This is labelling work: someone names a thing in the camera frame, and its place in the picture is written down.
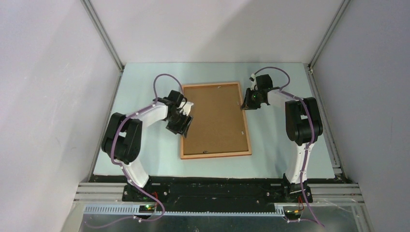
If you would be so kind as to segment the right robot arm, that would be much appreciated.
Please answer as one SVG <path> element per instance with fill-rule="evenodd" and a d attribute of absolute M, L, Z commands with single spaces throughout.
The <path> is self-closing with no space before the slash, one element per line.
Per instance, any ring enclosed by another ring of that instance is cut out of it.
<path fill-rule="evenodd" d="M 295 151 L 283 177 L 281 195 L 285 201 L 294 202 L 307 189 L 311 150 L 323 133 L 317 100 L 314 97 L 301 98 L 274 87 L 268 74 L 252 74 L 249 79 L 251 87 L 246 89 L 242 110 L 257 110 L 263 103 L 284 109 L 286 134 L 294 142 Z"/>

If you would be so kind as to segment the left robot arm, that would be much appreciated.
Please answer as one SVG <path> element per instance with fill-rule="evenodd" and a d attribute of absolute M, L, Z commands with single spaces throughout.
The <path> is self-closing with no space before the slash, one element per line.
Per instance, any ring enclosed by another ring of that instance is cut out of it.
<path fill-rule="evenodd" d="M 110 157 L 114 165 L 120 167 L 128 182 L 136 186 L 134 195 L 139 200 L 148 201 L 153 195 L 153 188 L 147 185 L 149 175 L 138 158 L 143 131 L 156 122 L 165 121 L 168 131 L 187 137 L 193 120 L 190 115 L 193 105 L 181 92 L 172 90 L 167 97 L 157 98 L 129 115 L 111 115 L 101 150 Z"/>

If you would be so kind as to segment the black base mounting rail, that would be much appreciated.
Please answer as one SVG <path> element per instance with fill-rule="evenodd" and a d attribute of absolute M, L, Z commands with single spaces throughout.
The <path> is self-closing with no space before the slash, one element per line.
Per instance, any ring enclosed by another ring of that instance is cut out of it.
<path fill-rule="evenodd" d="M 91 183 L 124 183 L 122 200 L 143 202 L 161 211 L 193 212 L 273 212 L 277 203 L 312 203 L 310 187 L 290 194 L 284 179 L 278 178 L 210 178 L 151 176 L 143 190 L 150 198 L 127 183 L 124 176 L 95 175 Z"/>

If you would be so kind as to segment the right aluminium corner post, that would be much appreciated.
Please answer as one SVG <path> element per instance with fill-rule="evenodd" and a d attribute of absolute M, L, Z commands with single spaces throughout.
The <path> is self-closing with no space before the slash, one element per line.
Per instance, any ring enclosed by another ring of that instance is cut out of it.
<path fill-rule="evenodd" d="M 328 44 L 331 36 L 333 35 L 334 31 L 336 30 L 340 20 L 344 16 L 347 8 L 349 7 L 351 3 L 351 0 L 343 0 L 341 4 L 339 5 L 337 12 L 335 13 L 334 17 L 331 20 L 331 23 L 329 24 L 328 28 L 325 31 L 324 36 L 322 37 L 317 49 L 315 50 L 312 59 L 308 63 L 308 66 L 311 69 L 314 69 L 314 66 L 316 65 L 321 53 L 325 49 L 326 45 Z"/>

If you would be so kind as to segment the aluminium corner post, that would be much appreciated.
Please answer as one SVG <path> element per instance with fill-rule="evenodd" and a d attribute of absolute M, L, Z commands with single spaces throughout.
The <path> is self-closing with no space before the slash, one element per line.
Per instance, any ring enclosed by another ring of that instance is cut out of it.
<path fill-rule="evenodd" d="M 122 73 L 125 65 L 121 61 L 117 50 L 115 49 L 114 44 L 112 43 L 109 34 L 107 33 L 103 22 L 101 21 L 92 1 L 90 0 L 80 0 L 86 13 L 88 14 L 94 28 L 96 29 L 98 35 L 100 36 L 105 48 L 107 49 L 110 57 L 114 61 L 117 69 Z"/>
<path fill-rule="evenodd" d="M 331 23 L 329 24 L 328 28 L 325 31 L 324 36 L 322 37 L 317 49 L 315 50 L 312 59 L 308 63 L 308 66 L 311 69 L 314 69 L 314 66 L 316 65 L 321 53 L 325 49 L 326 45 L 328 44 L 331 36 L 333 35 L 334 31 L 336 30 L 340 20 L 344 16 L 347 8 L 349 7 L 351 3 L 351 0 L 343 0 L 341 4 L 339 5 L 337 12 L 335 13 L 334 17 L 331 20 Z"/>

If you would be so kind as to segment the left aluminium corner post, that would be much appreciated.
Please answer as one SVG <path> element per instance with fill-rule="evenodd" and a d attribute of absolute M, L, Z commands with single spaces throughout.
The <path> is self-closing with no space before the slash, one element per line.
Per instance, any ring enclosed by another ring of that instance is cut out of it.
<path fill-rule="evenodd" d="M 98 35 L 100 36 L 105 48 L 107 49 L 110 57 L 114 61 L 117 69 L 122 73 L 125 65 L 121 61 L 117 50 L 115 49 L 114 44 L 112 43 L 109 34 L 107 33 L 103 22 L 101 21 L 92 1 L 90 0 L 80 0 L 86 13 L 88 14 L 94 28 L 96 29 Z"/>

